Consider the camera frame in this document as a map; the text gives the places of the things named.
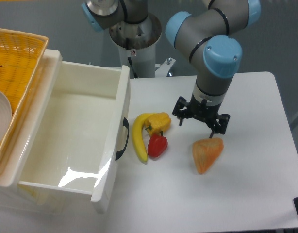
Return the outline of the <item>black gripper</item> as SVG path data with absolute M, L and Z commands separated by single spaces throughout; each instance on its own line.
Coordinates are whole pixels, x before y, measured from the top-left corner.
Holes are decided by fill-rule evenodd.
M 174 106 L 172 115 L 176 116 L 179 120 L 179 126 L 182 125 L 185 119 L 194 118 L 198 121 L 204 122 L 212 130 L 209 138 L 214 134 L 224 135 L 230 120 L 229 114 L 218 114 L 221 103 L 215 106 L 208 106 L 204 103 L 198 102 L 192 96 L 191 101 L 180 96 Z

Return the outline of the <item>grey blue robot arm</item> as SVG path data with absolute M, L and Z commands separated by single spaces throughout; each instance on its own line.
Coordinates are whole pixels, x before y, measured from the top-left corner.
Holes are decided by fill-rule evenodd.
M 179 121 L 194 118 L 204 122 L 212 134 L 224 134 L 230 120 L 219 108 L 234 75 L 242 48 L 232 33 L 258 21 L 258 0 L 212 0 L 199 16 L 181 11 L 165 27 L 148 11 L 146 0 L 85 0 L 82 10 L 97 31 L 108 30 L 132 78 L 155 75 L 155 45 L 162 34 L 197 70 L 190 101 L 179 97 L 173 109 Z

